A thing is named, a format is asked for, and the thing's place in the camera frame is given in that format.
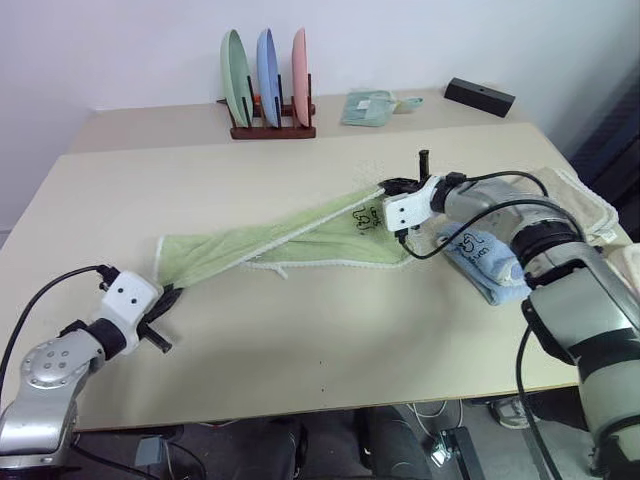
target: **shoe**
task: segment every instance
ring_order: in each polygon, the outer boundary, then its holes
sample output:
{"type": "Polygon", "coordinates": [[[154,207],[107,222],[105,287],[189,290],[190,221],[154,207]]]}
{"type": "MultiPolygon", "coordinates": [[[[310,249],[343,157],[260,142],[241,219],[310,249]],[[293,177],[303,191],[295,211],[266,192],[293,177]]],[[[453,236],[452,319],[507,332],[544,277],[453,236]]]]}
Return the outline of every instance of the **shoe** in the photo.
{"type": "MultiPolygon", "coordinates": [[[[496,421],[505,428],[511,430],[522,430],[529,428],[529,422],[524,414],[524,407],[518,397],[503,398],[491,402],[489,406],[491,414],[496,421]]],[[[539,422],[540,419],[533,415],[533,419],[539,422]]]]}

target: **black box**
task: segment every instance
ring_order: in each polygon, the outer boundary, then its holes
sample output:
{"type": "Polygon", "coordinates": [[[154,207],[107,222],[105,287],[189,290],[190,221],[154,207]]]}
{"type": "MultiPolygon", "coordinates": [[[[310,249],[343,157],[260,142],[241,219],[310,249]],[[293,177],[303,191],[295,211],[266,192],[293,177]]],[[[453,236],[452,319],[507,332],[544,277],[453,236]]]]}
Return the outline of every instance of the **black box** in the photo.
{"type": "Polygon", "coordinates": [[[493,113],[499,117],[507,115],[516,99],[513,95],[455,77],[449,82],[447,91],[444,92],[444,98],[493,113]]]}

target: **blue plate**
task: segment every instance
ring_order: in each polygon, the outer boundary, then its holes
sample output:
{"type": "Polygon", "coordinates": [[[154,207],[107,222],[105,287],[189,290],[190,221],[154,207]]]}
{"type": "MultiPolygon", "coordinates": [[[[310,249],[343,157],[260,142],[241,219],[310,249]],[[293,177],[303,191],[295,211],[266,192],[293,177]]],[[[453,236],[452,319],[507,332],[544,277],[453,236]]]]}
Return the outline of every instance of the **blue plate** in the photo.
{"type": "Polygon", "coordinates": [[[267,28],[258,38],[258,82],[260,83],[260,101],[267,121],[274,127],[278,126],[278,104],[282,105],[278,89],[278,59],[273,45],[271,29],[267,28]]]}

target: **light green towel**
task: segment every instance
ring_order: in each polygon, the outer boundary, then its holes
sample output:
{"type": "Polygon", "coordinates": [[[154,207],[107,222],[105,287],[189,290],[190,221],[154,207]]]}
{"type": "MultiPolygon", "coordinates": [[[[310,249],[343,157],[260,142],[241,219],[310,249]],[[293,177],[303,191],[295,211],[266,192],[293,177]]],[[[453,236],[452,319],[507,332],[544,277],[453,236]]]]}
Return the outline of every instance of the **light green towel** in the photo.
{"type": "Polygon", "coordinates": [[[275,225],[160,240],[156,277],[184,288],[236,265],[274,269],[313,265],[393,267],[410,257],[384,226],[379,187],[346,195],[275,225]]]}

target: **folded towel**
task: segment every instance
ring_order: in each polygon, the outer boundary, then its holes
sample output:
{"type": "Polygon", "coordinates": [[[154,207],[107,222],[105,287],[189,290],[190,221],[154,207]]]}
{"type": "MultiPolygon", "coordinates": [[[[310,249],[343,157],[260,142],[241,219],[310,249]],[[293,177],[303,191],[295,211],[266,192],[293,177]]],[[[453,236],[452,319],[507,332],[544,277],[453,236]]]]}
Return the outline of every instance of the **folded towel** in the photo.
{"type": "MultiPolygon", "coordinates": [[[[451,223],[438,234],[442,243],[462,226],[451,223]]],[[[444,249],[491,305],[522,300],[531,289],[513,252],[488,232],[467,229],[444,249]]]]}
{"type": "MultiPolygon", "coordinates": [[[[603,245],[615,240],[613,227],[618,223],[618,212],[574,174],[549,167],[530,173],[544,183],[549,197],[576,217],[588,243],[603,245]]],[[[537,185],[526,178],[517,178],[513,185],[529,193],[540,193],[537,185]]]]}
{"type": "Polygon", "coordinates": [[[607,257],[607,262],[629,290],[640,298],[640,243],[614,250],[607,257]]]}
{"type": "Polygon", "coordinates": [[[379,187],[346,195],[274,225],[211,235],[167,235],[156,253],[156,279],[188,287],[237,265],[273,269],[349,265],[396,267],[411,260],[384,226],[379,187]]]}

